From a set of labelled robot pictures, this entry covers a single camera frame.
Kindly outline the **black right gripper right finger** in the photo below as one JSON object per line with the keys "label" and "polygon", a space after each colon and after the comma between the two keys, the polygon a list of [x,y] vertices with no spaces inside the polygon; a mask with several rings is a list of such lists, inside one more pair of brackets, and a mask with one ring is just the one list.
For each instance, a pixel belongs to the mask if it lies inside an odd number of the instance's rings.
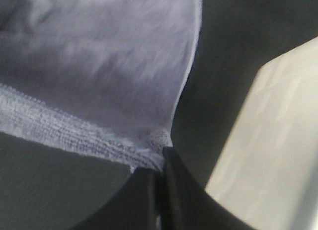
{"label": "black right gripper right finger", "polygon": [[163,230],[247,230],[198,184],[174,148],[164,148],[161,179]]}

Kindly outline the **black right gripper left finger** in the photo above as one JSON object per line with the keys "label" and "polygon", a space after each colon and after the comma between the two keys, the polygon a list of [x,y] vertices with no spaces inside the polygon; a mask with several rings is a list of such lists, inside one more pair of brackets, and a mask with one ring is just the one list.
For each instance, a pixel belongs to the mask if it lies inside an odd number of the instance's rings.
{"label": "black right gripper left finger", "polygon": [[157,180],[157,172],[137,168],[111,200],[73,229],[155,230]]}

